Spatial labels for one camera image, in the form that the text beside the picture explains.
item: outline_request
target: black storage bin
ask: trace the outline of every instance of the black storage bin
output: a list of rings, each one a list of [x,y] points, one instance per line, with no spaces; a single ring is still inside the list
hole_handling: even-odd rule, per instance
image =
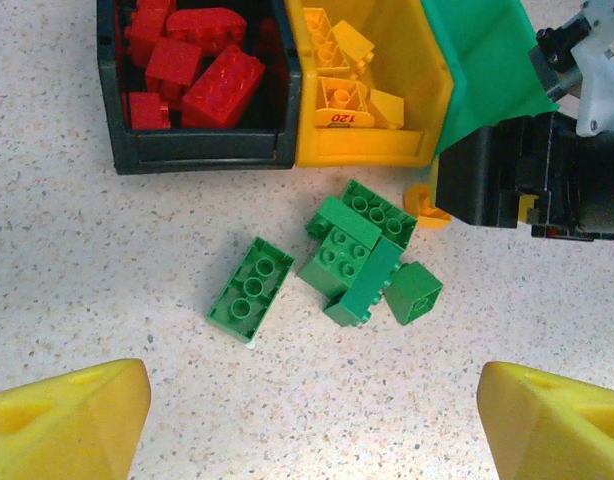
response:
[[[302,72],[283,0],[178,0],[183,8],[230,8],[247,20],[243,50],[265,64],[254,99],[234,129],[133,130],[128,93],[144,91],[144,69],[125,55],[122,32],[135,0],[98,0],[98,69],[114,166],[119,174],[291,168],[296,156]],[[278,45],[263,38],[271,25]]]

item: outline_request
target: storage bin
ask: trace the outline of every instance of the storage bin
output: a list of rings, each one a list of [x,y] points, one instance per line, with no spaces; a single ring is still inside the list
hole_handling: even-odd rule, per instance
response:
[[[301,167],[423,167],[434,155],[453,81],[420,0],[285,0],[303,73],[298,156]],[[358,80],[404,98],[404,127],[316,127],[318,73],[303,8],[324,8],[374,43]]]

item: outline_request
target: pile of lego bricks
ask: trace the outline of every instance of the pile of lego bricks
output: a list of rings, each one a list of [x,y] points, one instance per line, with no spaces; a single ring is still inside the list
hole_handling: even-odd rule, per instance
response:
[[[324,8],[303,13],[318,71],[316,126],[403,128],[404,99],[367,88],[374,44],[345,20],[332,26]]]
[[[182,127],[235,127],[265,71],[241,50],[246,29],[227,8],[176,10],[176,0],[140,0],[125,31],[147,90],[129,93],[132,128],[171,128],[171,111],[182,113]]]
[[[420,263],[402,263],[417,221],[355,180],[329,196],[307,224],[319,242],[298,277],[327,297],[325,314],[340,326],[360,326],[385,298],[402,325],[431,311],[442,283]],[[257,238],[209,312],[210,322],[251,342],[294,264]]]

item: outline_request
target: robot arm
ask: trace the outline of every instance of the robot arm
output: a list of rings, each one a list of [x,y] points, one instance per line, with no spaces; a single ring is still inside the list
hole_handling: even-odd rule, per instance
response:
[[[538,32],[530,59],[561,113],[483,127],[441,153],[435,204],[472,225],[532,236],[614,240],[614,0],[589,0],[564,26]]]

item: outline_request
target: speckled countertop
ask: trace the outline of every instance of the speckled countertop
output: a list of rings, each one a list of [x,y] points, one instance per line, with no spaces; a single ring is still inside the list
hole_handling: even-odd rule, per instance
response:
[[[537,27],[578,3],[525,2]],[[300,265],[326,195],[355,177],[398,202],[423,172],[119,177],[94,42],[93,1],[0,0],[0,390],[143,359],[153,401],[136,479],[489,479],[485,362],[614,388],[614,243],[524,228],[417,231],[405,258],[446,288],[406,328],[382,303],[340,329],[294,273],[255,350],[208,325],[254,236]]]

